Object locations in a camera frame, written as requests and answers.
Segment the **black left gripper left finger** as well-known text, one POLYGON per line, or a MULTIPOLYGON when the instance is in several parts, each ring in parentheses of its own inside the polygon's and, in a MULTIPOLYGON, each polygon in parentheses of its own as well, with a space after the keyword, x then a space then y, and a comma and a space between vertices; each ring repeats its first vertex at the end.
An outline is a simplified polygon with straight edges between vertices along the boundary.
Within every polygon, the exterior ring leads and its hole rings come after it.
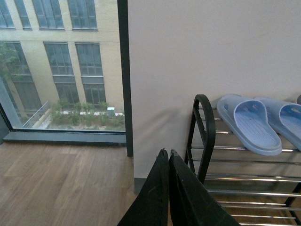
POLYGON ((119 226, 166 226, 169 202, 169 159, 161 149, 140 193, 119 226))

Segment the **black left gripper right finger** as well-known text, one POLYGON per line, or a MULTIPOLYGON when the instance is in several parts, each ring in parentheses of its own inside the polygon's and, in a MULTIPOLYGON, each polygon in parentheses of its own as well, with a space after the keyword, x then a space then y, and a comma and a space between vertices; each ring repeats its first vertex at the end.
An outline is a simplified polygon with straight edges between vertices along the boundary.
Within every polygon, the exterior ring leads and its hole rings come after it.
POLYGON ((169 166, 169 200, 174 226, 239 225, 209 194, 175 150, 171 151, 169 166))

